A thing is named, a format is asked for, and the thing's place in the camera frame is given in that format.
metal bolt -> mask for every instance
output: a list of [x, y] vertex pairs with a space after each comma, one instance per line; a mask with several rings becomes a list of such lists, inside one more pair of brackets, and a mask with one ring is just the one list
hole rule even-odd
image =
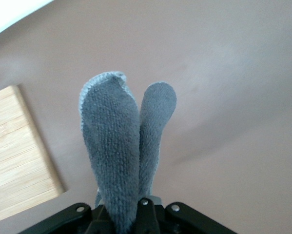
[[82, 212], [85, 210], [85, 207], [84, 206], [80, 206], [77, 208], [77, 212]]
[[177, 206], [177, 205], [173, 205], [172, 206], [172, 210], [175, 211], [175, 212], [178, 212], [180, 210], [180, 207]]
[[148, 205], [148, 201], [145, 200], [145, 199], [142, 199], [142, 200], [140, 201], [140, 203], [143, 204], [144, 206]]

wooden board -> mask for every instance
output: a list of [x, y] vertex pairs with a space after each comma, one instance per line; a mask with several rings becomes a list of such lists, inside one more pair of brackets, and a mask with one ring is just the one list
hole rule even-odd
[[0, 91], [0, 220], [59, 196], [62, 185], [16, 86]]

silver screw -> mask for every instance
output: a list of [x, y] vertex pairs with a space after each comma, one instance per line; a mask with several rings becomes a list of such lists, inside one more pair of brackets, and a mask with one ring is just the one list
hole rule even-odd
[[180, 207], [177, 206], [177, 205], [173, 205], [172, 206], [172, 210], [175, 211], [175, 212], [178, 212], [180, 210]]
[[148, 201], [145, 200], [145, 199], [142, 199], [142, 200], [140, 201], [140, 203], [143, 204], [144, 206], [148, 205]]
[[80, 206], [77, 208], [77, 212], [82, 212], [85, 210], [85, 207], [84, 206]]

white surface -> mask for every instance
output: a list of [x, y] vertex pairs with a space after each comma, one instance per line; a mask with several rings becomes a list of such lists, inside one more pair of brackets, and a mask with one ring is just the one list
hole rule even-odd
[[0, 33], [53, 0], [0, 0]]

screw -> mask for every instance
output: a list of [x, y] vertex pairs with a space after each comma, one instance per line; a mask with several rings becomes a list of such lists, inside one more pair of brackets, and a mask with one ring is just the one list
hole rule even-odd
[[180, 210], [180, 207], [177, 206], [177, 205], [173, 205], [172, 206], [172, 210], [175, 211], [175, 212], [178, 212]]
[[77, 208], [77, 212], [82, 212], [85, 210], [85, 207], [84, 206], [80, 206]]
[[148, 205], [148, 201], [146, 199], [142, 199], [140, 203], [143, 204], [144, 206]]

